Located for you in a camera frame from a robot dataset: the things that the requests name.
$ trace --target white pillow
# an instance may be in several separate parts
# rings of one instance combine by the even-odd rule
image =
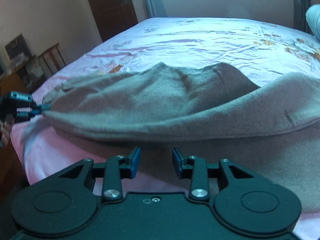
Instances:
[[[306,20],[313,35],[320,41],[320,4],[315,4],[308,9]]]

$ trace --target gray blanket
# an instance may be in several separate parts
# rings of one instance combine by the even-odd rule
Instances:
[[[142,146],[140,170],[167,182],[187,187],[170,164],[180,147],[210,162],[229,158],[294,191],[304,212],[320,210],[318,79],[289,73],[260,88],[224,63],[159,63],[71,79],[43,103],[61,136],[103,157]]]

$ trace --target chair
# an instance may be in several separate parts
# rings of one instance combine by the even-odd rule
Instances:
[[[57,43],[56,45],[53,45],[52,47],[48,48],[47,50],[45,50],[43,53],[41,53],[41,54],[38,56],[38,58],[42,57],[44,63],[47,65],[48,69],[51,71],[52,74],[53,74],[53,72],[52,72],[51,68],[49,67],[47,61],[46,61],[45,58],[44,58],[44,55],[45,55],[45,54],[48,54],[48,55],[49,55],[50,59],[52,60],[52,62],[53,62],[53,64],[54,64],[54,66],[56,67],[57,71],[61,70],[63,67],[66,66],[66,62],[64,61],[64,59],[63,59],[63,57],[62,57],[62,55],[61,55],[61,53],[60,53],[60,51],[59,51],[58,45],[59,45],[59,43]],[[55,56],[54,56],[54,54],[53,54],[53,52],[52,52],[54,49],[57,50],[57,52],[58,52],[58,54],[59,54],[62,62],[64,63],[63,67],[60,67],[59,63],[57,62],[57,59],[55,58]]]

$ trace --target door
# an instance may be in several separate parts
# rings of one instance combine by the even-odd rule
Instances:
[[[132,0],[89,0],[102,41],[138,23]]]

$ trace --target bed sheet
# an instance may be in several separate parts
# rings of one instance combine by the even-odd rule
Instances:
[[[227,18],[152,18],[100,44],[49,78],[36,102],[62,82],[89,74],[143,71],[158,62],[202,68],[219,62],[237,67],[263,86],[288,72],[320,77],[320,43],[312,35],[279,25]],[[77,162],[104,159],[60,138],[43,117],[14,125],[12,144],[30,184]],[[123,181],[126,191],[180,191],[147,174]],[[97,181],[95,194],[101,194]],[[320,237],[320,214],[303,214],[294,231],[305,240]]]

